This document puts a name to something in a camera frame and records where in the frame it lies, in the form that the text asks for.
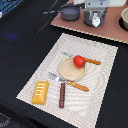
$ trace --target black table surface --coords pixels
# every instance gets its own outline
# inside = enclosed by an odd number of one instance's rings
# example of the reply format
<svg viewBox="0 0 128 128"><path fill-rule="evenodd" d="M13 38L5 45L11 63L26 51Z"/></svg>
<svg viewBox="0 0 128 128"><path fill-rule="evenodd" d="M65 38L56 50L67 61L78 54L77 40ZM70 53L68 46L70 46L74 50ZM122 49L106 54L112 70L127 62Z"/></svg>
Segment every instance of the black table surface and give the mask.
<svg viewBox="0 0 128 128"><path fill-rule="evenodd" d="M67 0L60 0L53 8ZM62 33L118 47L96 128L128 128L128 45L62 28L50 23L35 29L54 0L24 0L0 19L0 104L50 128L75 128L36 107L16 99Z"/></svg>

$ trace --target placemat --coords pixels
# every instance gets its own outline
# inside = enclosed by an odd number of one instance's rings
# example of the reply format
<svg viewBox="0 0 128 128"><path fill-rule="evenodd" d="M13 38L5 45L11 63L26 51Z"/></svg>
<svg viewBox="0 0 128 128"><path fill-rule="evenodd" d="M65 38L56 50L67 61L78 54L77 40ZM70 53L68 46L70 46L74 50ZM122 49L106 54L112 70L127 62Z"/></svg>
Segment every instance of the placemat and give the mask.
<svg viewBox="0 0 128 128"><path fill-rule="evenodd" d="M117 49L115 46L63 33L30 80L17 95L17 98L76 127L94 128ZM59 108L61 83L48 78L48 72L60 76L58 72L59 63L68 58L61 52L73 55L79 54L101 61L101 65L87 62L85 77L77 81L77 83L88 87L88 92L66 85L64 108ZM39 80L49 81L50 83L45 105L32 104L31 102L36 82Z"/></svg>

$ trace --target bowl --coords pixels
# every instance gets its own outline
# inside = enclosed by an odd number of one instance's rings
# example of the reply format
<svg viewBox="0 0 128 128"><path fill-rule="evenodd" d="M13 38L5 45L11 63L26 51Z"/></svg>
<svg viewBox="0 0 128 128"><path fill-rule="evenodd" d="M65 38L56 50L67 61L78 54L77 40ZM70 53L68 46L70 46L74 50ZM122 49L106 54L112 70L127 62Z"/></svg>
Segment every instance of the bowl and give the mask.
<svg viewBox="0 0 128 128"><path fill-rule="evenodd" d="M125 8L125 9L122 11L121 17L122 17L122 19L123 19L124 27L126 28L126 30L128 30L128 8Z"/></svg>
<svg viewBox="0 0 128 128"><path fill-rule="evenodd" d="M59 64L59 73L66 80L77 81L85 76L86 65L78 68L73 63L73 57L70 57Z"/></svg>

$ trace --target wooden handle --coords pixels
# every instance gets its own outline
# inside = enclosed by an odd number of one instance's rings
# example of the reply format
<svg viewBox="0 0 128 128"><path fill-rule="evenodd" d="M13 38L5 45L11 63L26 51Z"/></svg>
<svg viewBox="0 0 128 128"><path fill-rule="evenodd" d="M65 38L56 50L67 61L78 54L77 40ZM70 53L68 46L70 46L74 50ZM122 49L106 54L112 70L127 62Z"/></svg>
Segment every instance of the wooden handle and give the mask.
<svg viewBox="0 0 128 128"><path fill-rule="evenodd" d="M87 62L89 63L93 63L93 64L96 64L96 65L100 65L101 62L100 61L97 61L97 60L92 60L92 59L88 59L88 58L85 58Z"/></svg>
<svg viewBox="0 0 128 128"><path fill-rule="evenodd" d="M76 87L76 88L78 88L78 89L81 89L81 90L83 90L83 91L89 91L89 89L88 89L87 87L82 86L82 85L77 84L77 83L74 83L74 82L71 82L71 81L69 81L69 80L67 80L67 84L69 84L69 85L71 85L71 86L73 86L73 87Z"/></svg>
<svg viewBox="0 0 128 128"><path fill-rule="evenodd" d="M60 100L59 100L59 107L60 108L64 108L64 100L65 100L65 83L61 83Z"/></svg>

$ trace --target mug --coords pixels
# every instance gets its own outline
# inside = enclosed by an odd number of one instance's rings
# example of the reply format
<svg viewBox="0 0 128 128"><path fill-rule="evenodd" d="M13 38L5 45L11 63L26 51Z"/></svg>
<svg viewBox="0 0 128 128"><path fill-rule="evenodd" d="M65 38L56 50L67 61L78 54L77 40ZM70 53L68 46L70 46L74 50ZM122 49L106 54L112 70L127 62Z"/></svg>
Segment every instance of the mug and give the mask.
<svg viewBox="0 0 128 128"><path fill-rule="evenodd" d="M123 19L124 27L128 30L128 8L125 8L122 13L121 17Z"/></svg>

